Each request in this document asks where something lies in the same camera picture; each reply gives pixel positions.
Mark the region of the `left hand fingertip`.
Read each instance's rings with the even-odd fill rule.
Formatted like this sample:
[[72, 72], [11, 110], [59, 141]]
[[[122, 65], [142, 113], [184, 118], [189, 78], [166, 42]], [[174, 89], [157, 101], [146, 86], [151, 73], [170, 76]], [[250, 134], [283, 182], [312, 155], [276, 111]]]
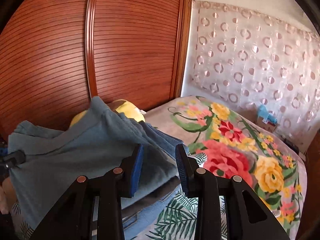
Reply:
[[5, 178], [0, 188], [1, 214], [8, 214], [16, 202], [16, 191], [12, 185], [11, 179], [9, 177]]

